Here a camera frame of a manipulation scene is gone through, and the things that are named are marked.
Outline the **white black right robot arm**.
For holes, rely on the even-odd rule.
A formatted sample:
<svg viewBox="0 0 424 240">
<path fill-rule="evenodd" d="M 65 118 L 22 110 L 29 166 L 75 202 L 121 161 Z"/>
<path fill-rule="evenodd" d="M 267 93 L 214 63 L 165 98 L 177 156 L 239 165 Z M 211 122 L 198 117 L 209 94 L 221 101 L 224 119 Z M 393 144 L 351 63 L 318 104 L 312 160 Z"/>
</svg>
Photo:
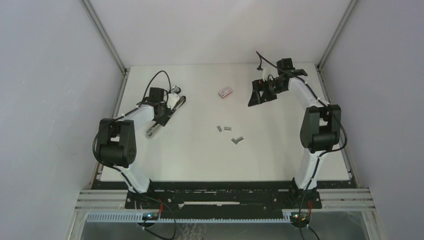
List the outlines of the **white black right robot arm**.
<svg viewBox="0 0 424 240">
<path fill-rule="evenodd" d="M 302 208 L 309 201 L 306 191 L 317 186 L 317 174 L 323 159 L 335 151 L 334 146 L 340 141 L 343 131 L 341 108 L 320 98 L 310 86 L 306 71 L 294 68 L 291 58 L 283 58 L 273 64 L 261 57 L 257 70 L 262 77 L 252 81 L 249 107 L 274 101 L 283 92 L 292 92 L 304 108 L 299 132 L 304 153 L 293 179 L 295 191 L 289 194 L 289 203 L 295 208 Z"/>
</svg>

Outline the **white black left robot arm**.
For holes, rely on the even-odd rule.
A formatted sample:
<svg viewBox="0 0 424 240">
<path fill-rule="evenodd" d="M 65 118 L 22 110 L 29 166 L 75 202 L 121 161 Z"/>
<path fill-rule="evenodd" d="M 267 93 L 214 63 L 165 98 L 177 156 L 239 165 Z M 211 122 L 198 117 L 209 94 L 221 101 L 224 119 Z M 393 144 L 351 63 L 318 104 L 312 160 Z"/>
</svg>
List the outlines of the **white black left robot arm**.
<svg viewBox="0 0 424 240">
<path fill-rule="evenodd" d="M 155 205 L 157 196 L 148 190 L 151 180 L 136 163 L 136 131 L 153 122 L 146 131 L 146 137 L 151 138 L 160 127 L 164 127 L 186 101 L 180 93 L 178 86 L 170 90 L 150 88 L 148 96 L 144 96 L 134 109 L 117 118 L 103 118 L 93 140 L 95 159 L 101 165 L 118 171 L 128 190 L 138 193 L 136 200 L 145 209 Z"/>
</svg>

